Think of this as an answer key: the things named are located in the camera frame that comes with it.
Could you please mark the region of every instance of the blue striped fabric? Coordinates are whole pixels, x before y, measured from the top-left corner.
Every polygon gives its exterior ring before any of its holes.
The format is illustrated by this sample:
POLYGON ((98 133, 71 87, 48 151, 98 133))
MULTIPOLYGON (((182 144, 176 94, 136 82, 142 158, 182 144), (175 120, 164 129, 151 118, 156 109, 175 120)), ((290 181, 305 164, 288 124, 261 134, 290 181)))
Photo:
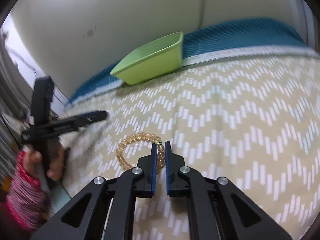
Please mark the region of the blue striped fabric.
MULTIPOLYGON (((237 20, 186 34, 183 41, 183 58, 223 49, 252 46, 307 45, 291 26, 268 18, 237 20)), ((82 84, 69 99, 72 103, 95 89, 111 84, 118 78, 110 75, 119 62, 113 63, 82 84)))

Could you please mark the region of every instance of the metal screw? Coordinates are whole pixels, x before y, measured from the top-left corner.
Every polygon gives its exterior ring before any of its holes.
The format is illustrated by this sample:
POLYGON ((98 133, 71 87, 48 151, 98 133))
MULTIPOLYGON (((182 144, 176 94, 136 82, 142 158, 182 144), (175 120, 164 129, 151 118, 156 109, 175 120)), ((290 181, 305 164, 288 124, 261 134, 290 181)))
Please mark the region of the metal screw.
POLYGON ((132 169, 132 173, 134 174, 140 174, 142 172, 142 169, 139 167, 135 167, 132 169))
POLYGON ((225 177, 220 177, 220 178, 218 179, 218 182, 219 182, 219 184, 221 184, 221 185, 227 185, 228 182, 229 182, 229 180, 228 180, 227 178, 225 178, 225 177))
POLYGON ((180 171, 181 171, 182 173, 188 173, 188 172, 190 171, 190 168, 189 168, 188 166, 182 166, 182 167, 180 168, 180 171))
POLYGON ((103 183, 103 180, 104 180, 103 177, 96 177, 94 178, 93 182, 97 185, 100 185, 103 183))

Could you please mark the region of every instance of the finger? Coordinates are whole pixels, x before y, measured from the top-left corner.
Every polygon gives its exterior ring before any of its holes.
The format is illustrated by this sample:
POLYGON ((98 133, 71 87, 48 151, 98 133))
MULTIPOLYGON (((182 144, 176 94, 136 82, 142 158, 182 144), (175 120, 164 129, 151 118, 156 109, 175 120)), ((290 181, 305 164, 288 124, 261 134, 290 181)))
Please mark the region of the finger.
POLYGON ((50 169, 47 171, 47 176, 52 180, 60 180, 62 177, 62 160, 55 159, 50 163, 50 169))
POLYGON ((58 144, 58 156, 63 157, 64 155, 64 149, 61 143, 58 144))
POLYGON ((31 164, 37 164, 37 163, 41 162, 41 160, 42 160, 41 153, 34 151, 30 154, 29 159, 30 159, 31 164))
POLYGON ((36 164, 41 161, 41 154, 35 151, 28 151, 23 156, 22 167, 33 178, 37 178, 36 164))

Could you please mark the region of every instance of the bed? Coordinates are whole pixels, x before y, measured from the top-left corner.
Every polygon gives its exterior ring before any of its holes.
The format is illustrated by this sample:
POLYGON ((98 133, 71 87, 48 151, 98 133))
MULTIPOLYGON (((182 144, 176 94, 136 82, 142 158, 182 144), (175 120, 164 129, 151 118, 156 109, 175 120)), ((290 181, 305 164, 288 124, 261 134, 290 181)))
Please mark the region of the bed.
MULTIPOLYGON (((109 118, 61 137, 71 147, 63 180, 73 197, 96 176, 119 177, 117 144, 137 132, 170 140, 203 176, 229 178, 293 239, 320 211, 320 59, 306 46, 225 48, 191 55, 177 72, 71 104, 63 116, 109 118)), ((132 165, 151 144, 130 144, 132 165)), ((189 239, 186 204, 166 195, 165 169, 152 199, 137 199, 134 240, 189 239)))

